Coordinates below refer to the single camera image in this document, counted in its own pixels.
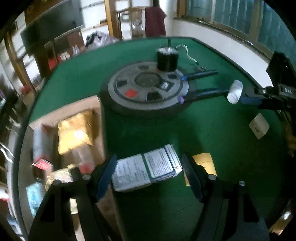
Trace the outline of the silver red-ended carton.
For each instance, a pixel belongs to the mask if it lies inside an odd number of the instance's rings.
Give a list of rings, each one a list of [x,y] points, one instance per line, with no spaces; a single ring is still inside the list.
[[[53,167],[53,139],[54,129],[45,125],[38,125],[33,133],[33,165],[41,170]]]

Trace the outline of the dark red hanging cloth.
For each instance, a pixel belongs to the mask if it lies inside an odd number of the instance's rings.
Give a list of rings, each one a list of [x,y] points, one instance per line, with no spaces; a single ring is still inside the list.
[[[159,37],[166,35],[164,19],[166,14],[159,7],[145,8],[145,35],[146,37]]]

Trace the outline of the flat cardboard tray box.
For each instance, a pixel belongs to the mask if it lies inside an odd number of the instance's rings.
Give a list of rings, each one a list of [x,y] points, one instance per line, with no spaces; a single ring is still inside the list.
[[[53,128],[56,133],[54,140],[59,142],[59,122],[86,111],[92,113],[90,124],[92,126],[93,144],[81,144],[62,154],[59,154],[59,145],[55,144],[53,147],[53,166],[46,171],[33,166],[33,133],[35,128],[41,125]],[[41,188],[42,192],[45,193],[55,178],[61,177],[63,180],[69,181],[70,176],[67,174],[68,166],[76,165],[83,174],[89,174],[95,166],[102,164],[106,159],[103,114],[104,109],[100,99],[94,95],[67,104],[27,125],[18,165],[18,199],[20,203],[18,215],[19,220],[23,221],[23,229],[26,232],[30,232],[34,221],[29,206],[27,188],[36,182],[38,175],[41,176]]]

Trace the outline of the black pen purple band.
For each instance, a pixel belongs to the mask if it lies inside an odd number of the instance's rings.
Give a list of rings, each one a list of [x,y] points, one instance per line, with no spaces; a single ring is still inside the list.
[[[203,99],[215,98],[220,96],[225,96],[229,92],[227,88],[208,88],[203,90],[197,90],[194,92],[189,92],[185,96],[179,96],[178,102],[184,104],[185,102],[195,102]]]

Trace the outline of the white square charger block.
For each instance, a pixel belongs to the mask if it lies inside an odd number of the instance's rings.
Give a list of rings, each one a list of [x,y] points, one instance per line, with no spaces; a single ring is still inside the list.
[[[260,140],[269,130],[269,124],[261,113],[249,123],[249,127],[255,134],[256,138]]]

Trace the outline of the cream round-dial compact case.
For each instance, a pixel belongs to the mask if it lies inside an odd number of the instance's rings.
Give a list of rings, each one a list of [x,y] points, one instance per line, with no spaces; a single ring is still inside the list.
[[[46,183],[45,183],[45,190],[48,191],[51,184],[55,180],[60,180],[62,183],[72,182],[73,178],[72,178],[70,171],[75,167],[77,167],[76,164],[70,164],[67,166],[67,168],[63,168],[63,169],[54,171],[50,175],[48,175]]]

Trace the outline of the white pill bottle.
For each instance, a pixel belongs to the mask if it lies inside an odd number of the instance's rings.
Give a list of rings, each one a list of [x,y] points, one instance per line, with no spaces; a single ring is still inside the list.
[[[229,88],[229,92],[227,94],[227,100],[231,104],[236,104],[241,97],[242,91],[243,91],[242,82],[239,80],[234,80]]]

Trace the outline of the black television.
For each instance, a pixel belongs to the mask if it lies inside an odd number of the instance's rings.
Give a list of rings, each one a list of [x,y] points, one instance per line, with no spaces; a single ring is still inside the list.
[[[21,32],[21,38],[26,53],[32,55],[39,47],[56,37],[83,26],[81,2],[62,1],[27,24]]]

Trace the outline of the white green medicine carton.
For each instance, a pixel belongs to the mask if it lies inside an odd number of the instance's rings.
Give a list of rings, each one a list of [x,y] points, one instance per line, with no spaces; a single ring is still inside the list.
[[[176,177],[183,168],[172,145],[118,160],[112,176],[117,192],[128,192]]]

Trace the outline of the yellow foil packet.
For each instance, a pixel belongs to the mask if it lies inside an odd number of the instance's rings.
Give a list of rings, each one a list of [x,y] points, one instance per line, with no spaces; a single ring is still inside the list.
[[[58,152],[63,155],[83,144],[90,146],[93,138],[93,112],[86,110],[58,123]]]

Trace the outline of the grey round weight plate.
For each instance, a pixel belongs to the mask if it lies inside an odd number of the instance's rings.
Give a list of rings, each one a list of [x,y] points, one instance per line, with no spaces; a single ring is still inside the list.
[[[126,65],[104,80],[99,97],[111,111],[142,120],[176,116],[189,103],[179,98],[197,90],[194,81],[181,80],[182,71],[161,72],[152,61]]]

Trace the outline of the clear red-label bottle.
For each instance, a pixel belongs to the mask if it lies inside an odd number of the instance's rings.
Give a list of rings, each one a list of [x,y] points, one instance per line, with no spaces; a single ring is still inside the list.
[[[92,146],[83,144],[71,150],[74,163],[79,167],[82,174],[91,174],[95,168],[95,160]]]

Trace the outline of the black pen blue band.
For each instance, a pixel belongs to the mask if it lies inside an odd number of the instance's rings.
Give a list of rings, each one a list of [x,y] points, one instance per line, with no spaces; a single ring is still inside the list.
[[[208,77],[212,75],[217,75],[219,73],[218,70],[204,70],[204,71],[198,71],[190,74],[185,74],[181,77],[182,81],[189,81],[189,80],[195,80],[203,77]]]

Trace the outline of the black cylindrical motor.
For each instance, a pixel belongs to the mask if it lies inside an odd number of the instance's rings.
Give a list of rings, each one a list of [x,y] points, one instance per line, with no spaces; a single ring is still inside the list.
[[[171,47],[171,38],[168,38],[166,47],[157,49],[157,69],[162,72],[174,72],[178,65],[179,52]]]

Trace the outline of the teal cartoon tissue pack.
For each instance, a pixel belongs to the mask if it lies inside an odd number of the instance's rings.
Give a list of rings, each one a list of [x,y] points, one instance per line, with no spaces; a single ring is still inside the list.
[[[26,191],[31,215],[32,217],[35,217],[43,201],[45,188],[42,183],[34,182],[26,188]]]

